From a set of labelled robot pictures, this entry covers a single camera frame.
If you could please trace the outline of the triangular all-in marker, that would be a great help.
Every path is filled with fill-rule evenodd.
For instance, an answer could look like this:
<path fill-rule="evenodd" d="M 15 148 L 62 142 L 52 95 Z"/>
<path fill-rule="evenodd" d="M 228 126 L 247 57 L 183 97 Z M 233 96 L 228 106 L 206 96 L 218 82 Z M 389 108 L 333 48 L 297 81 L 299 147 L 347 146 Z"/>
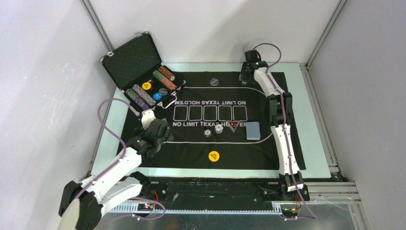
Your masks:
<path fill-rule="evenodd" d="M 235 133 L 236 130 L 238 129 L 239 124 L 240 124 L 239 121 L 229 121 L 229 122 L 228 122 L 228 125 L 229 125 L 229 127 L 230 127 L 230 129 L 231 129 L 231 131 L 232 131 L 233 133 Z"/>

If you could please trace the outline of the blue playing card deck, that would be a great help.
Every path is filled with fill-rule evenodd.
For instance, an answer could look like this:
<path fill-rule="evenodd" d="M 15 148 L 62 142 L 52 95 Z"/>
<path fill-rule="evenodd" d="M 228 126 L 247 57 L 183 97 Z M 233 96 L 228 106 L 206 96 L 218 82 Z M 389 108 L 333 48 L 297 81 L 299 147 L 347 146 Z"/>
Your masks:
<path fill-rule="evenodd" d="M 260 140 L 260 124 L 257 121 L 246 122 L 247 140 Z"/>

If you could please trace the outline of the clear dealer button in case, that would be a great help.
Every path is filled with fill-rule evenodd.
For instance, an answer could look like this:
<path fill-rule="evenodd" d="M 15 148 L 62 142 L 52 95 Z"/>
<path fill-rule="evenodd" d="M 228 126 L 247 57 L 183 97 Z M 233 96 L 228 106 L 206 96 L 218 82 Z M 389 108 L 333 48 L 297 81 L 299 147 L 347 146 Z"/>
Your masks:
<path fill-rule="evenodd" d="M 165 96 L 168 94 L 168 90 L 166 88 L 161 88 L 158 91 L 162 96 Z"/>

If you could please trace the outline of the black poker table mat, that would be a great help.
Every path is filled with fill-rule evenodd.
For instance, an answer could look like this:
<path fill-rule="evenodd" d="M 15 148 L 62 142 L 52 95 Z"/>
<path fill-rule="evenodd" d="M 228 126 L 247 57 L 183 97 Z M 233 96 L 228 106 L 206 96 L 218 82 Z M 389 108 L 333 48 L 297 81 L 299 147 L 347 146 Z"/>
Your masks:
<path fill-rule="evenodd" d="M 157 109 L 155 116 L 165 118 L 173 140 L 165 143 L 143 167 L 184 169 L 275 170 L 279 159 L 269 125 L 267 97 L 257 84 L 243 85 L 238 72 L 177 72 L 186 86 L 174 105 Z M 219 80 L 211 86 L 212 78 Z M 229 121 L 239 121 L 233 133 Z M 246 122 L 260 124 L 260 140 L 247 140 Z M 224 130 L 215 133 L 221 124 Z M 205 137 L 203 131 L 212 131 Z M 211 162 L 208 154 L 217 151 L 220 159 Z"/>

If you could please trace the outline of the yellow big blind button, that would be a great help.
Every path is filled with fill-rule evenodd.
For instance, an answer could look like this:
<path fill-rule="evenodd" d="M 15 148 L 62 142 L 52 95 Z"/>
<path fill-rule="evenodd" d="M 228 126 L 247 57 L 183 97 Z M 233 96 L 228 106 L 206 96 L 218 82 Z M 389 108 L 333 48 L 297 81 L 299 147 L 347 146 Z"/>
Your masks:
<path fill-rule="evenodd" d="M 211 151 L 208 154 L 208 158 L 211 162 L 217 162 L 220 159 L 220 154 L 217 151 Z"/>

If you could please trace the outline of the green blue chip stack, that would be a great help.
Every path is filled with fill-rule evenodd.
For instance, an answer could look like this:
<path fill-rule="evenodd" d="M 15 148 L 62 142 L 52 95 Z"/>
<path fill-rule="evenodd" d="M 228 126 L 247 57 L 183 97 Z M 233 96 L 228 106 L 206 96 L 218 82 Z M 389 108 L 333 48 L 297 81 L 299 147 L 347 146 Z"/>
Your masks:
<path fill-rule="evenodd" d="M 210 129 L 206 128 L 203 131 L 203 135 L 208 138 L 208 137 L 210 137 L 212 135 L 212 131 Z"/>

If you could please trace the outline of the blue button in case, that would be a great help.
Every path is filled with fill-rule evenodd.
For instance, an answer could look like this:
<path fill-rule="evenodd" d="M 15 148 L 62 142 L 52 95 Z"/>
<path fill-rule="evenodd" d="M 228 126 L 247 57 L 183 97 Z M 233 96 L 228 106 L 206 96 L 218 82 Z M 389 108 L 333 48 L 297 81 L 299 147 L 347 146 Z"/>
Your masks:
<path fill-rule="evenodd" d="M 163 95 L 162 95 L 160 92 L 157 92 L 157 93 L 153 94 L 153 99 L 154 99 L 155 101 L 159 101 L 159 100 L 161 100 L 162 98 L 163 98 Z"/>

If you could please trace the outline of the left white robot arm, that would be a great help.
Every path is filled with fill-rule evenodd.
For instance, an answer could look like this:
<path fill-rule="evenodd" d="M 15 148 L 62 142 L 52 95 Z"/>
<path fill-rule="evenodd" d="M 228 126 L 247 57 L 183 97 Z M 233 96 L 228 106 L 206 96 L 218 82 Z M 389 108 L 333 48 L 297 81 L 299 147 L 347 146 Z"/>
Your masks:
<path fill-rule="evenodd" d="M 64 187 L 58 214 L 60 230 L 93 230 L 103 216 L 129 199 L 140 200 L 149 207 L 160 206 L 156 192 L 151 192 L 151 180 L 135 168 L 153 157 L 173 136 L 166 119 L 151 119 L 143 123 L 136 136 L 122 144 L 122 150 L 98 173 L 80 182 L 70 181 Z M 154 194 L 153 200 L 148 197 Z"/>

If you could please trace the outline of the red brown chip row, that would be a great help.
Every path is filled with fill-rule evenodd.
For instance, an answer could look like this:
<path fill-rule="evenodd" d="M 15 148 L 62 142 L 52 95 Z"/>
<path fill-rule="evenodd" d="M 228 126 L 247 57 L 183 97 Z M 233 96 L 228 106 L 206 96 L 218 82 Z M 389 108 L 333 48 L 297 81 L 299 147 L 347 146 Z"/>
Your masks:
<path fill-rule="evenodd" d="M 170 70 L 168 70 L 165 66 L 160 66 L 158 68 L 158 70 L 164 77 L 166 77 L 170 81 L 174 81 L 176 79 L 175 75 Z"/>

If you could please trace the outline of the black metal base rail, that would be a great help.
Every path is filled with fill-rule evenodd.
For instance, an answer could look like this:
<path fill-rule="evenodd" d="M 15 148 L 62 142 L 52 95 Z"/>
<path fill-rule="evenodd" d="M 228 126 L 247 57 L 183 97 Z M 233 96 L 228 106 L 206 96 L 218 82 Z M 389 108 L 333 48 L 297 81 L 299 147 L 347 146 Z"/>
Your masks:
<path fill-rule="evenodd" d="M 161 180 L 152 182 L 137 174 L 141 179 L 141 191 L 130 192 L 130 199 L 136 197 L 151 199 L 163 204 L 167 211 L 266 211 L 276 202 L 295 202 L 299 207 L 310 201 L 306 185 L 299 192 L 287 191 L 285 185 L 276 180 Z"/>

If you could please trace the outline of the black dealer button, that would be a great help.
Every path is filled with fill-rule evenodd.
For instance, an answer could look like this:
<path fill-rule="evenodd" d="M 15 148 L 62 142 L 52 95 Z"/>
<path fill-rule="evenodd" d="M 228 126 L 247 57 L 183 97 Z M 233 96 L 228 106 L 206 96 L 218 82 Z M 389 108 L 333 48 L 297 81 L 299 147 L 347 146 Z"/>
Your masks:
<path fill-rule="evenodd" d="M 219 80 L 216 78 L 212 78 L 212 79 L 210 79 L 209 83 L 211 86 L 218 86 Z"/>

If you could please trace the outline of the black aluminium chip case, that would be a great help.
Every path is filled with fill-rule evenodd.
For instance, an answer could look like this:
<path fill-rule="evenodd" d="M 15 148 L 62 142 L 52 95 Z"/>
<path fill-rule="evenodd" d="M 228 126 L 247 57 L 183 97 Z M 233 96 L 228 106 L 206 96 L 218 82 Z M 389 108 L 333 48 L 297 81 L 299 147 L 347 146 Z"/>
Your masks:
<path fill-rule="evenodd" d="M 175 72 L 162 62 L 158 49 L 150 32 L 145 31 L 137 33 L 133 39 L 110 51 L 100 59 L 101 64 L 110 75 L 118 89 L 135 106 L 136 110 L 142 110 L 126 95 L 127 89 L 137 84 L 142 87 L 144 82 L 150 82 L 152 88 L 146 91 L 151 97 L 159 89 L 166 88 L 159 80 L 153 76 L 153 71 L 158 70 L 160 66 L 165 66 L 174 75 Z M 174 91 L 168 90 L 168 94 L 150 109 L 161 107 L 167 109 L 175 104 L 179 91 L 185 86 L 186 80 L 183 77 L 175 75 L 176 79 L 172 81 L 177 88 Z"/>

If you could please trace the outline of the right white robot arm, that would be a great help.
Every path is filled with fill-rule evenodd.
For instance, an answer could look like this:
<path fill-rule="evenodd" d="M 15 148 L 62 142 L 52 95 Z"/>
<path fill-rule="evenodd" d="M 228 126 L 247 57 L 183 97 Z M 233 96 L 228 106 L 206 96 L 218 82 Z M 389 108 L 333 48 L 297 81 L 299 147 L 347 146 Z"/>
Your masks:
<path fill-rule="evenodd" d="M 293 98 L 279 86 L 270 72 L 270 66 L 255 49 L 245 52 L 240 81 L 257 83 L 269 104 L 269 125 L 275 139 L 279 158 L 279 196 L 284 200 L 305 201 L 305 184 L 296 161 L 291 135 Z"/>

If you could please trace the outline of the pink grey chip row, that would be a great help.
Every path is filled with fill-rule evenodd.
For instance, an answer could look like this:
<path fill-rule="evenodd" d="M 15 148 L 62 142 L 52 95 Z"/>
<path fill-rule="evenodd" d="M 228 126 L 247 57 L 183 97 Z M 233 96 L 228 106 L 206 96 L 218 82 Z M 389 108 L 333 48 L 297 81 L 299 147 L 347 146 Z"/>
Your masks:
<path fill-rule="evenodd" d="M 148 105 L 154 106 L 157 102 L 153 99 L 141 86 L 135 84 L 132 89 L 141 97 Z"/>

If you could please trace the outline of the white blue chip stack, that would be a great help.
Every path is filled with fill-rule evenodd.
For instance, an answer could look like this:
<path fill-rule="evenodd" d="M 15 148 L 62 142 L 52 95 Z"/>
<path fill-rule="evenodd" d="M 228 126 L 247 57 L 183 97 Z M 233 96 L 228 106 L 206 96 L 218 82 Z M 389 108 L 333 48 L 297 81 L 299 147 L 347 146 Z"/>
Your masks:
<path fill-rule="evenodd" d="M 224 127 L 221 124 L 217 124 L 214 127 L 215 133 L 217 134 L 221 134 L 224 130 Z"/>

